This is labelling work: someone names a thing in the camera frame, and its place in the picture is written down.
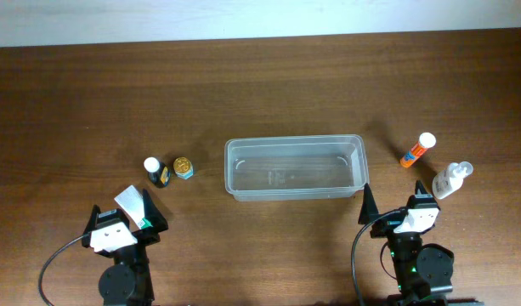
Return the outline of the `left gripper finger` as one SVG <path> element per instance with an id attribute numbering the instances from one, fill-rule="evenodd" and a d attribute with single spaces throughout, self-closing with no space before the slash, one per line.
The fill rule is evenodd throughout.
<path id="1" fill-rule="evenodd" d="M 100 214 L 100 208 L 98 205 L 94 205 L 90 217 L 88 219 L 87 225 L 85 227 L 85 232 L 90 233 L 96 229 L 96 224 L 98 221 L 98 216 Z"/>
<path id="2" fill-rule="evenodd" d="M 144 204 L 144 216 L 142 220 L 144 221 L 144 225 L 141 227 L 141 229 L 153 230 L 156 233 L 168 230 L 168 223 L 166 218 L 156 207 L 147 189 L 142 190 L 142 196 Z"/>

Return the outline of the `white pump bottle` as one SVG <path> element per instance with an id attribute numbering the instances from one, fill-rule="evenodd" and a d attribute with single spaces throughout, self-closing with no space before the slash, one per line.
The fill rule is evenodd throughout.
<path id="1" fill-rule="evenodd" d="M 452 162 L 445 170 L 433 178 L 433 195 L 437 199 L 444 199 L 459 190 L 463 185 L 464 179 L 472 173 L 473 165 L 470 162 Z"/>

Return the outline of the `white green medicine box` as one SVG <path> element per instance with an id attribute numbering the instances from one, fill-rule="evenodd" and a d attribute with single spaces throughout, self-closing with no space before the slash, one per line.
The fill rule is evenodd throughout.
<path id="1" fill-rule="evenodd" d="M 136 223 L 139 229 L 152 226 L 144 212 L 144 198 L 133 186 L 128 186 L 114 198 L 120 208 Z"/>

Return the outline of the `orange tube white cap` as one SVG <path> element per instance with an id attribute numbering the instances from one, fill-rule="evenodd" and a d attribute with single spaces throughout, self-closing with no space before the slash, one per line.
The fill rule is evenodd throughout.
<path id="1" fill-rule="evenodd" d="M 399 160 L 402 167 L 408 168 L 413 165 L 426 151 L 433 148 L 437 139 L 432 133 L 425 132 L 419 136 L 416 144 L 409 149 Z"/>

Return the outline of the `dark bottle white cap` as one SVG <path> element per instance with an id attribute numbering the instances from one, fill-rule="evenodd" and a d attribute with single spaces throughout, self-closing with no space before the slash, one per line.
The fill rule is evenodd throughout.
<path id="1" fill-rule="evenodd" d="M 165 163 L 151 156 L 144 160 L 144 168 L 150 182 L 156 187 L 165 188 L 169 185 L 171 173 Z"/>

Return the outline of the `gold lid balm jar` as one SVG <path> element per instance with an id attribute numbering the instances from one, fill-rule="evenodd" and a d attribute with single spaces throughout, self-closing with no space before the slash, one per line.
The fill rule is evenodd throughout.
<path id="1" fill-rule="evenodd" d="M 194 174 L 194 168 L 191 161 L 184 157 L 178 157 L 173 162 L 173 170 L 181 179 L 189 179 Z"/>

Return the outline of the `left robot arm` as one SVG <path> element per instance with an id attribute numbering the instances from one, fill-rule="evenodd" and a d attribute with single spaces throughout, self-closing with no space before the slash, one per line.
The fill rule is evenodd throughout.
<path id="1" fill-rule="evenodd" d="M 146 247 L 160 241 L 168 223 L 147 190 L 127 187 L 115 197 L 118 208 L 93 206 L 82 246 L 113 264 L 99 278 L 104 305 L 151 305 L 155 300 Z"/>

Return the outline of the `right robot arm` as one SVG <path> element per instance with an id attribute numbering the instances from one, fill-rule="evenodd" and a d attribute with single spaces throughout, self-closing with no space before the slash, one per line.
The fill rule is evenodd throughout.
<path id="1" fill-rule="evenodd" d="M 370 185 L 364 186 L 363 202 L 358 224 L 362 226 L 354 238 L 351 251 L 351 273 L 358 303 L 365 304 L 356 275 L 356 251 L 361 236 L 370 232 L 371 238 L 385 238 L 382 249 L 388 249 L 394 266 L 394 279 L 399 292 L 390 295 L 385 305 L 452 306 L 481 305 L 469 298 L 450 300 L 453 292 L 454 253 L 438 244 L 424 244 L 422 235 L 435 227 L 440 213 L 439 204 L 416 181 L 415 192 L 405 206 L 380 213 Z"/>

